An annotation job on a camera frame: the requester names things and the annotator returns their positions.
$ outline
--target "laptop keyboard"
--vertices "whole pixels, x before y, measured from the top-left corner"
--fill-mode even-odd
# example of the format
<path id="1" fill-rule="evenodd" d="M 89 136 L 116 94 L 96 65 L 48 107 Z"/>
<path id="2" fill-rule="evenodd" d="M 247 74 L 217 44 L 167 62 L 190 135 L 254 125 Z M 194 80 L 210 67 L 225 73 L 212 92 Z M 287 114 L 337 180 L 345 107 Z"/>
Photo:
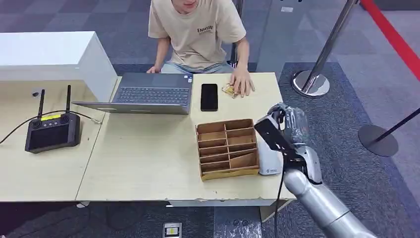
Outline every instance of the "laptop keyboard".
<path id="1" fill-rule="evenodd" d="M 178 104 L 187 105 L 188 88 L 140 88 L 121 87 L 117 102 L 138 104 Z"/>

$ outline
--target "jeans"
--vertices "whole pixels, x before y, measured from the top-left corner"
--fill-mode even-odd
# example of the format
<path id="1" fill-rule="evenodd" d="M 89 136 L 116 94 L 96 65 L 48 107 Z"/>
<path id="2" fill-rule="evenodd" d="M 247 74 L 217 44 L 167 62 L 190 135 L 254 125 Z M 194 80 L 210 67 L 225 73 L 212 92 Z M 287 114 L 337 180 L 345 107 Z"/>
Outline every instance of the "jeans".
<path id="1" fill-rule="evenodd" d="M 216 63 L 205 69 L 194 69 L 185 65 L 179 65 L 177 63 L 166 62 L 162 69 L 161 73 L 232 73 L 233 68 L 228 65 L 226 62 Z"/>

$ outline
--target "man's hand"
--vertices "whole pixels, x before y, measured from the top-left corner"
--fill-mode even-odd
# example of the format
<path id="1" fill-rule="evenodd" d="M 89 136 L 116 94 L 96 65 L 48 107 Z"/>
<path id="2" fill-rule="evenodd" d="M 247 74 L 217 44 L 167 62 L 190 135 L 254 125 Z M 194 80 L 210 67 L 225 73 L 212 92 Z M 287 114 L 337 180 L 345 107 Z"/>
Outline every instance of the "man's hand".
<path id="1" fill-rule="evenodd" d="M 160 73 L 160 68 L 156 66 L 152 66 L 146 73 Z"/>
<path id="2" fill-rule="evenodd" d="M 238 65 L 230 76 L 230 85 L 233 85 L 235 93 L 241 93 L 241 97 L 249 96 L 252 91 L 255 91 L 254 83 L 248 69 Z"/>

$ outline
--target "table leg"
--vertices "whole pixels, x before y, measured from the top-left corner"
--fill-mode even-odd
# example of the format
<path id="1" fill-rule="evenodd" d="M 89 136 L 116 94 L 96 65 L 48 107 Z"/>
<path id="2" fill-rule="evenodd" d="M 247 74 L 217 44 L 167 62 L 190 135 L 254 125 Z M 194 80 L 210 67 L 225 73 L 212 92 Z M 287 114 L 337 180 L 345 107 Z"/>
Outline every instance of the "table leg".
<path id="1" fill-rule="evenodd" d="M 278 211 L 286 207 L 293 200 L 279 200 L 278 202 Z M 260 215 L 261 222 L 266 222 L 270 217 L 274 216 L 275 212 L 275 202 L 270 206 L 260 206 Z"/>
<path id="2" fill-rule="evenodd" d="M 91 203 L 90 201 L 84 201 L 84 202 L 80 202 L 76 205 L 77 208 L 84 208 L 89 206 L 89 203 Z"/>

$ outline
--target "printed text on t-shirt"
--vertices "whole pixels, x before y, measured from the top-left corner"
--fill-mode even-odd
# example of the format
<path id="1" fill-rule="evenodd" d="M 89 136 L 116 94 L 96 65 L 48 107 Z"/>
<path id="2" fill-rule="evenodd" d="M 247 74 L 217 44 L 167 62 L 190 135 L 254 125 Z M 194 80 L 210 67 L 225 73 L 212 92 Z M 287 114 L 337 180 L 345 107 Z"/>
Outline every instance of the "printed text on t-shirt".
<path id="1" fill-rule="evenodd" d="M 211 31 L 211 30 L 213 30 L 213 26 L 207 26 L 205 28 L 197 28 L 197 32 L 199 34 L 202 34 L 204 32 L 208 32 L 208 31 Z"/>

